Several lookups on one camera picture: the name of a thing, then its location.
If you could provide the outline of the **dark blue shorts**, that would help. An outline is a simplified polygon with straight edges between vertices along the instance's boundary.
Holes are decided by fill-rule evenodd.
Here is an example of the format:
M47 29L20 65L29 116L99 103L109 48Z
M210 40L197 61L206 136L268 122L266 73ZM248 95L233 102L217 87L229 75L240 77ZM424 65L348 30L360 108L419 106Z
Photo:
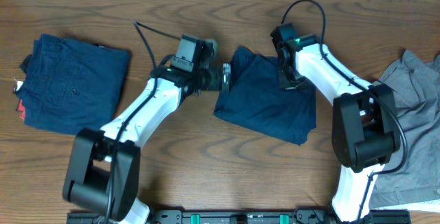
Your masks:
M284 91L279 87L275 57L244 46L230 62L232 88L221 92L214 116L244 128L301 145L316 128L316 88Z

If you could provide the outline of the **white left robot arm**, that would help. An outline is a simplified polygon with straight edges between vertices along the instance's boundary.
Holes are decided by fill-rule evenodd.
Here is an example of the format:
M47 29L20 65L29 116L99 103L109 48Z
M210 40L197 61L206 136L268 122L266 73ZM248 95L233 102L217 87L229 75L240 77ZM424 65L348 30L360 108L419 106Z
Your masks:
M94 213L94 223L146 223L148 205L138 195L140 155L156 128L186 97L228 91L228 63L194 72L157 66L143 92L114 120L75 137L63 186L64 200Z

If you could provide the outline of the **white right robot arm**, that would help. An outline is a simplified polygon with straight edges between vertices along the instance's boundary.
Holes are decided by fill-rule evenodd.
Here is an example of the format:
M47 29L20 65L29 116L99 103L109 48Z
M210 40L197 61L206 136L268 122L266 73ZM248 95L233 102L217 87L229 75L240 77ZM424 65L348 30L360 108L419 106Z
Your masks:
M401 168L385 165L406 147L391 88L357 77L314 34L272 34L271 40L281 63L281 87L313 85L333 107L331 143L341 171L326 221L370 223L373 186L380 175Z

